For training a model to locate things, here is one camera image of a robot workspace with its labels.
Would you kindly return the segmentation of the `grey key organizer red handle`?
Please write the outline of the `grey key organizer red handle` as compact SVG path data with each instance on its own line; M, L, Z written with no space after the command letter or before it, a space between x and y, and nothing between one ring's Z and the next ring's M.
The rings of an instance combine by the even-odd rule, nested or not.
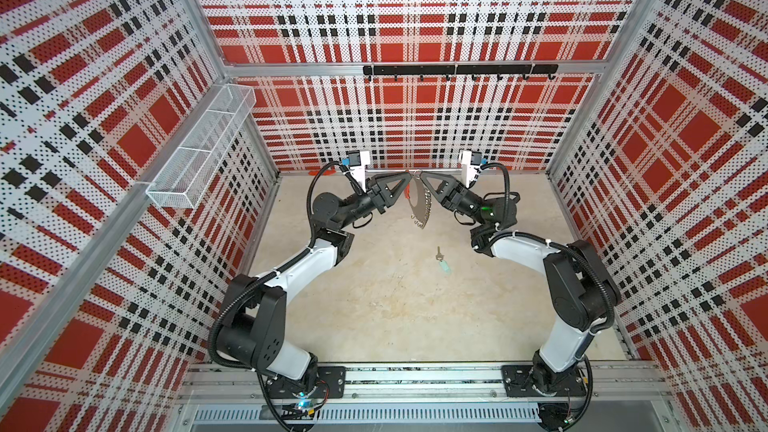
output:
M412 221L418 228L425 229L431 214L432 195L421 180L420 171L411 172L405 195L411 207Z

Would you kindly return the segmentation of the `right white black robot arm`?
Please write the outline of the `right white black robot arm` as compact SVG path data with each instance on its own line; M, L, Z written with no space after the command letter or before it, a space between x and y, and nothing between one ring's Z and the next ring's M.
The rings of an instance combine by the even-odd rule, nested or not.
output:
M561 244L516 230L518 193L509 174L504 190L483 197L470 189L472 179L421 172L420 181L442 207L471 219L471 247L491 258L505 259L541 273L556 314L545 343L534 353L532 387L555 396L576 376L577 366L595 337L611 329L620 292L594 246L584 240Z

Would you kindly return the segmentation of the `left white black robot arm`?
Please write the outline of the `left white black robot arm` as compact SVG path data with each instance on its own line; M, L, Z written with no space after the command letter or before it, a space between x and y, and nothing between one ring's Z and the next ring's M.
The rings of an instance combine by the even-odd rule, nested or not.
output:
M333 167L346 177L351 195L315 195L322 173L313 177L305 199L308 244L268 272L241 274L230 282L207 340L208 355L214 363L294 382L314 382L316 356L285 339L288 305L348 255L354 235L346 228L375 212L385 213L411 180L411 174L402 171L364 176L358 181L352 166L337 161L324 165L321 172Z

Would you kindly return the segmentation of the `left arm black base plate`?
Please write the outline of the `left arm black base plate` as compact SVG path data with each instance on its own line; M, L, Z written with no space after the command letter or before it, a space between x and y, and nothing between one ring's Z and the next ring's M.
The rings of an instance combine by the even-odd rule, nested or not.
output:
M311 365L297 380L278 375L268 378L266 390L272 399L336 399L344 395L347 369L344 366Z

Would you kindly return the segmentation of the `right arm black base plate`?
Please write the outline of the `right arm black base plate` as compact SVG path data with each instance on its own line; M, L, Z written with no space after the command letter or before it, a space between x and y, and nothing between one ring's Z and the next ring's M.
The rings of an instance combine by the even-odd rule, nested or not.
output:
M586 383L577 366L552 373L546 366L505 365L501 368L501 373L508 397L586 397Z

